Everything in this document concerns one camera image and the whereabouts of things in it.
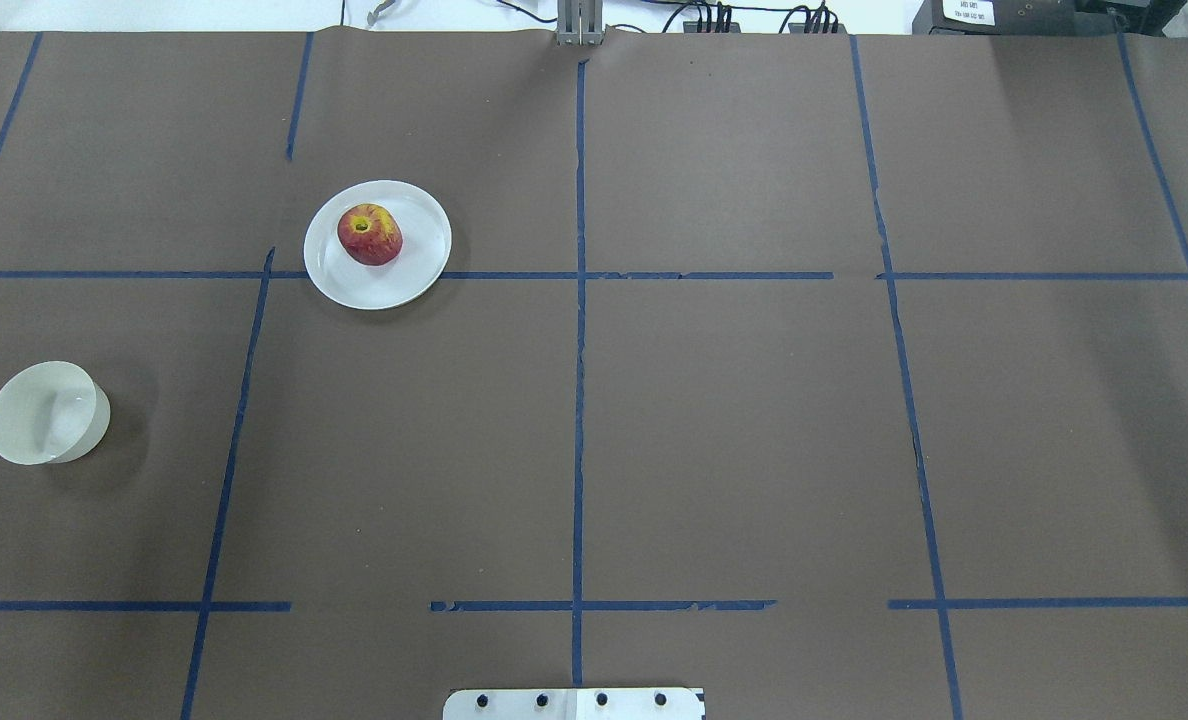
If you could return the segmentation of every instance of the plate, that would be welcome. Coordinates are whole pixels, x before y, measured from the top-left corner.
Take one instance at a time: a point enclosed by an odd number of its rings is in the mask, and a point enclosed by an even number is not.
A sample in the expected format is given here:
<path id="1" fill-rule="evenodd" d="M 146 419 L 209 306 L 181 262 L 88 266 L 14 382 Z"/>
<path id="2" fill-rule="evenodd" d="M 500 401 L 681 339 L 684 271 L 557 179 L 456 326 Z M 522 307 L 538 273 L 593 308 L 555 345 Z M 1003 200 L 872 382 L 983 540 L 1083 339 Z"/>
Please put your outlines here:
<path id="1" fill-rule="evenodd" d="M 337 222 L 353 206 L 374 202 L 393 215 L 403 250 L 384 265 L 364 265 L 346 254 Z M 399 181 L 358 183 L 328 200 L 305 230 L 305 270 L 314 286 L 345 307 L 384 310 L 429 290 L 451 254 L 451 223 L 430 192 Z"/>

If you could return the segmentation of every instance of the label sticker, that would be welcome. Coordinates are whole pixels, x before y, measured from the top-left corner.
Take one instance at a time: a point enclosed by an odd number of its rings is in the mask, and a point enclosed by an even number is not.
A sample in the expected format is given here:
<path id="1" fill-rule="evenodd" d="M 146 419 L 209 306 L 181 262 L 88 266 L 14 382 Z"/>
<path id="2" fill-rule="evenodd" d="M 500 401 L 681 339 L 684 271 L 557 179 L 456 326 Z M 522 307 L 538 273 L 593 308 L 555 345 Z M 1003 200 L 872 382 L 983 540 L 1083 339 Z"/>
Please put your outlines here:
<path id="1" fill-rule="evenodd" d="M 990 0 L 941 0 L 944 19 L 992 26 L 993 4 Z"/>

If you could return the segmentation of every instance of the red apple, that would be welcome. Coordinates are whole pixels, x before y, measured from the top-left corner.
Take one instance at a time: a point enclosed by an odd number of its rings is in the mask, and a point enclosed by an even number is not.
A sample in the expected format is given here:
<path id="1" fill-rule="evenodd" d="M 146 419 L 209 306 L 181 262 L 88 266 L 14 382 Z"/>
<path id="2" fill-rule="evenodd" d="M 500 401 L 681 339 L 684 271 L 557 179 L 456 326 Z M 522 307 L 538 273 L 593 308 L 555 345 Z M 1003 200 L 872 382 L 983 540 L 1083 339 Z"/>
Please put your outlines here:
<path id="1" fill-rule="evenodd" d="M 381 206 L 364 202 L 341 215 L 337 238 L 350 258 L 364 265 L 384 265 L 403 250 L 403 233 Z"/>

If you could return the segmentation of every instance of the white background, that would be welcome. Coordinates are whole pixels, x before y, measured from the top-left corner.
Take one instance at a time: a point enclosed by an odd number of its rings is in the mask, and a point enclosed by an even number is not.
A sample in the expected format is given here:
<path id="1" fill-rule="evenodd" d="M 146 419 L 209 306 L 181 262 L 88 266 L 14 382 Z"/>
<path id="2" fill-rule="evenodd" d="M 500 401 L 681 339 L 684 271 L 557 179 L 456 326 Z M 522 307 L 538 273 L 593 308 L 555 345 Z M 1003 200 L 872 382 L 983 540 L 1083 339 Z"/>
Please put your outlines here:
<path id="1" fill-rule="evenodd" d="M 346 0 L 346 24 L 365 27 L 367 13 L 380 0 Z M 556 15 L 556 0 L 516 0 L 517 5 L 545 18 Z M 735 5 L 791 8 L 792 0 L 739 0 Z M 920 0 L 830 0 L 847 31 L 854 33 L 909 33 L 910 19 Z M 672 6 L 640 4 L 639 0 L 604 0 L 604 21 L 633 23 L 649 32 L 661 32 Z M 670 27 L 682 31 L 682 18 L 695 19 L 685 10 Z M 801 23 L 803 14 L 796 15 Z M 742 32 L 776 32 L 783 13 L 737 10 L 732 15 Z M 341 0 L 0 0 L 0 29 L 34 31 L 310 31 L 341 23 Z M 542 26 L 493 0 L 397 0 L 385 10 L 374 29 L 424 31 L 424 29 L 533 29 Z"/>

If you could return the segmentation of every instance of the brown table surface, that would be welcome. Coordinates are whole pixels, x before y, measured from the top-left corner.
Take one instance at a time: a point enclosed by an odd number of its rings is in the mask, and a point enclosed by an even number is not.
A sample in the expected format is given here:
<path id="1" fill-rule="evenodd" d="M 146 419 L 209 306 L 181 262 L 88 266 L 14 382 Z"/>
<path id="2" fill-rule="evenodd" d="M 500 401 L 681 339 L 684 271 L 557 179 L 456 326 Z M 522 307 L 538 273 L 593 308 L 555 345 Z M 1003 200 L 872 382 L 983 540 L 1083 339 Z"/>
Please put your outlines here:
<path id="1" fill-rule="evenodd" d="M 374 178 L 451 260 L 353 311 Z M 113 419 L 0 459 L 0 719 L 1188 719 L 1188 42 L 0 33 L 49 359 Z"/>

